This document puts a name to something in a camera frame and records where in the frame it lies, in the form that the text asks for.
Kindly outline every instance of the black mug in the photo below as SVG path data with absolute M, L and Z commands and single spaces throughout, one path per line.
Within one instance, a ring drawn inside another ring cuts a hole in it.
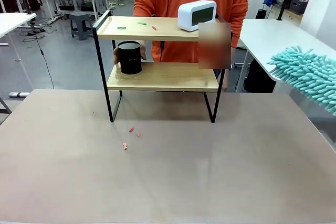
M 123 41 L 118 44 L 120 71 L 125 74 L 140 73 L 141 52 L 140 44 L 136 41 Z

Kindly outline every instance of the gray stool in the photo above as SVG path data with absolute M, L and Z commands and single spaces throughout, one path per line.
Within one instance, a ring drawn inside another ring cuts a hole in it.
M 86 26 L 86 20 L 89 22 L 90 27 Z M 90 16 L 83 12 L 73 12 L 70 13 L 70 25 L 71 25 L 71 36 L 78 35 L 79 40 L 85 40 L 86 35 L 92 34 L 92 24 L 90 21 Z

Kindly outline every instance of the blurred square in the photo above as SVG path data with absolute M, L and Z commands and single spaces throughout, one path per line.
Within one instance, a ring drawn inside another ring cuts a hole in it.
M 231 23 L 199 23 L 199 67 L 231 68 Z

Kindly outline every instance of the clock screen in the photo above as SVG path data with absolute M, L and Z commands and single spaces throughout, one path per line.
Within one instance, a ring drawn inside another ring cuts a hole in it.
M 207 22 L 207 21 L 211 20 L 213 12 L 214 12 L 213 7 L 209 7 L 207 9 L 197 10 L 197 11 L 193 12 L 191 25 L 195 26 L 195 25 L 198 25 L 198 23 L 203 23 L 203 22 Z

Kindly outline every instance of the digital clock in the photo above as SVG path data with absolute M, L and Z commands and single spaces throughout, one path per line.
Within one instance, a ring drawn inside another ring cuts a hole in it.
M 217 4 L 215 1 L 199 0 L 178 8 L 178 26 L 186 31 L 198 30 L 199 23 L 214 22 Z

